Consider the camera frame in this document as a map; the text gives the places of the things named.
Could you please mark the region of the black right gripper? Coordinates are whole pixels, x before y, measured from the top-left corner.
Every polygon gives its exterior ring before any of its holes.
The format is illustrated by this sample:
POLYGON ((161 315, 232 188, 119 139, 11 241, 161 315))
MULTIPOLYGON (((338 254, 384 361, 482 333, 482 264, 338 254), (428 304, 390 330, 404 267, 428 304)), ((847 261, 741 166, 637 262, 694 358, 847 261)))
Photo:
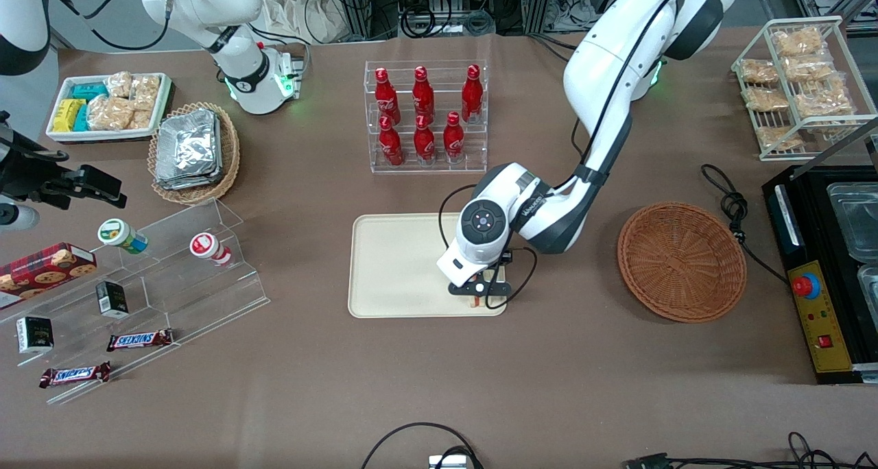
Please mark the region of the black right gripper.
POLYGON ((68 154, 49 152, 18 134, 9 118, 8 112, 2 113, 2 231, 28 230, 40 222, 40 213, 24 206, 26 200, 66 210, 73 197, 90 197, 126 208, 128 198, 118 178, 91 165, 79 170, 60 166, 68 154))

